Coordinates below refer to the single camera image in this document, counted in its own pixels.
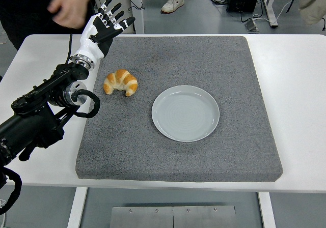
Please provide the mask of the person's hand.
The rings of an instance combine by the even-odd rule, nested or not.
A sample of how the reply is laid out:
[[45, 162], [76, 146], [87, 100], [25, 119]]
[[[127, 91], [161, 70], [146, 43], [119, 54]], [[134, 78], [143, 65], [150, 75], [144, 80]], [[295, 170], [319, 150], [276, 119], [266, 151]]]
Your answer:
[[51, 0], [47, 9], [54, 14], [53, 21], [60, 26], [79, 29], [85, 24], [90, 0]]

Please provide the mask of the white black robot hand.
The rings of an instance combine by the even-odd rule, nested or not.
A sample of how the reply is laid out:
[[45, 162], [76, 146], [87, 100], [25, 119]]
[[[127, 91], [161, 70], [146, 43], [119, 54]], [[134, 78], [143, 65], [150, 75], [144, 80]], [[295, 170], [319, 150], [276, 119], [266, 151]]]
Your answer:
[[119, 20], [124, 15], [121, 3], [109, 8], [112, 0], [106, 0], [86, 24], [80, 38], [80, 47], [72, 56], [72, 61], [83, 61], [91, 66], [104, 58], [112, 44], [113, 38], [131, 26], [133, 16]]

